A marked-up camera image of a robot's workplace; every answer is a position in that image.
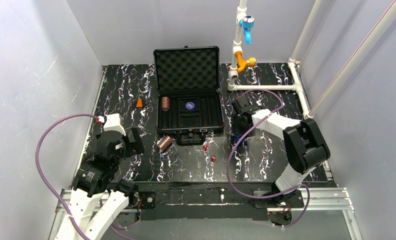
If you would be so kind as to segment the purple small blind button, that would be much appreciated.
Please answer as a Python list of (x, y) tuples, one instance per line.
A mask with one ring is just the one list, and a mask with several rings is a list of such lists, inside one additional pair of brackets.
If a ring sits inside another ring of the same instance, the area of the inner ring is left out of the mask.
[(193, 101), (188, 101), (185, 103), (185, 108), (189, 111), (192, 111), (196, 108), (196, 104)]

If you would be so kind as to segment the orange black chip roll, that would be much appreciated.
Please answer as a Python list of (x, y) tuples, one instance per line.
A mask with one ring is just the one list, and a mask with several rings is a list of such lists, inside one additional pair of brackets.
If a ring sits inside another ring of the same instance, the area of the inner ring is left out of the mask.
[(170, 110), (170, 98), (164, 96), (161, 98), (161, 110), (167, 112)]

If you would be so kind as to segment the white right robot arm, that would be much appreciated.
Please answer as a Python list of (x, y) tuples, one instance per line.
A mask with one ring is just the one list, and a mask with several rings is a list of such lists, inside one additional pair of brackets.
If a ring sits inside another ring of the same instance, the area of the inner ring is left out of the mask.
[(288, 164), (271, 186), (271, 195), (256, 199), (271, 199), (295, 192), (303, 180), (331, 156), (329, 147), (315, 120), (297, 120), (251, 104), (245, 97), (232, 102), (234, 126), (241, 133), (229, 154), (230, 161), (236, 149), (255, 129), (266, 131), (283, 140)]

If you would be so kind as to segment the orange black chip stack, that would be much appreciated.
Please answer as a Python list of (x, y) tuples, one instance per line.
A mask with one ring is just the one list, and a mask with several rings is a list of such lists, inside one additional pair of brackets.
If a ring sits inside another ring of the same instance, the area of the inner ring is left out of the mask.
[(172, 142), (173, 139), (169, 135), (166, 135), (160, 139), (160, 141), (157, 143), (157, 146), (161, 152), (164, 152), (172, 144)]

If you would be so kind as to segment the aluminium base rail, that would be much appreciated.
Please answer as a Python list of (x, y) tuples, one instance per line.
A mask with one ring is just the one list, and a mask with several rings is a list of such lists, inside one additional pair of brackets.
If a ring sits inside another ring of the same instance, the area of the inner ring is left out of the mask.
[[(139, 191), (143, 199), (140, 212), (144, 221), (163, 219), (253, 219), (265, 221), (268, 213), (281, 211), (281, 206), (265, 200), (259, 202), (238, 194), (225, 184), (215, 187), (206, 184), (181, 188), (155, 184)], [(346, 188), (300, 188), (289, 202), (292, 211), (341, 211), (344, 214), (350, 237), (362, 239), (354, 207)]]

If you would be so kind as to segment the black poker set case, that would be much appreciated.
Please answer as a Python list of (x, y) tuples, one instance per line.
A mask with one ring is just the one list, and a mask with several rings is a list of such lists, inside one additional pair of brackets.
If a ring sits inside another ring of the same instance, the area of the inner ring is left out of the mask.
[[(220, 87), (220, 49), (217, 46), (156, 49), (153, 51), (157, 82), (156, 129), (178, 145), (202, 145), (208, 133), (224, 131)], [(169, 97), (169, 111), (162, 111)], [(194, 102), (194, 110), (185, 103)]]

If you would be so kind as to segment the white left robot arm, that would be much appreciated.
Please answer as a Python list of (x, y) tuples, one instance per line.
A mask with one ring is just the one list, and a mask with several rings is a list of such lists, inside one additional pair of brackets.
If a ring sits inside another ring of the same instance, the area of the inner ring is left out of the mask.
[(126, 180), (109, 187), (121, 160), (144, 153), (138, 129), (126, 134), (121, 115), (113, 113), (107, 115), (96, 139), (95, 152), (75, 175), (68, 203), (70, 213), (59, 227), (57, 240), (81, 240), (81, 234), (89, 240), (101, 239), (138, 191), (135, 183)]

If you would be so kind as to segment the blue small blind button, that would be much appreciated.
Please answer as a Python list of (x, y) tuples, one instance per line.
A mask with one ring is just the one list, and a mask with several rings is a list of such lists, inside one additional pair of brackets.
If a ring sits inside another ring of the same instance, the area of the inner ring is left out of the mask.
[(241, 148), (244, 144), (242, 142), (235, 142), (234, 144), (232, 144), (232, 148), (236, 147), (236, 148)]

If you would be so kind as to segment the orange black small clip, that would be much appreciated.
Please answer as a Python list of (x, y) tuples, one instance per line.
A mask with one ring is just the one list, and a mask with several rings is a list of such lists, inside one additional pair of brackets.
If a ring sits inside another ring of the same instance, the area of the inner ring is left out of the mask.
[(133, 103), (132, 103), (133, 107), (135, 107), (136, 109), (138, 108), (145, 108), (148, 106), (147, 100), (146, 98), (140, 97), (138, 99), (136, 99)]

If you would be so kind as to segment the orange brass valve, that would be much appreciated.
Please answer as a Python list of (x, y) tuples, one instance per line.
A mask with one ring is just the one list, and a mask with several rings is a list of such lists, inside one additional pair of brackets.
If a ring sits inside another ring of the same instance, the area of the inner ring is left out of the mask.
[(237, 60), (237, 72), (238, 73), (243, 72), (246, 68), (253, 68), (257, 64), (257, 60), (255, 57), (243, 59), (243, 53), (241, 51), (237, 51), (234, 55)]

